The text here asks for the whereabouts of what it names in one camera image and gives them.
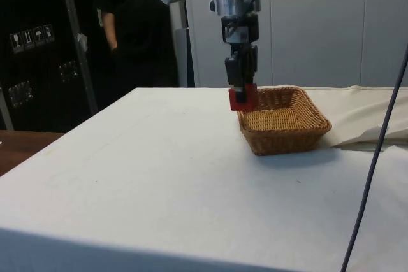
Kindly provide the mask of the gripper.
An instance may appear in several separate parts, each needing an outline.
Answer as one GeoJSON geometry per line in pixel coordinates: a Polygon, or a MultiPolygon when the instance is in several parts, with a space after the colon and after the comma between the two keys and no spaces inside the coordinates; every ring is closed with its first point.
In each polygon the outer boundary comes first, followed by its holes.
{"type": "MultiPolygon", "coordinates": [[[[222,38],[225,43],[253,43],[259,39],[256,13],[245,16],[222,17],[222,38]]],[[[257,86],[254,75],[257,68],[257,49],[251,44],[241,44],[237,56],[225,58],[228,83],[236,92],[237,102],[252,102],[257,86]]]]}

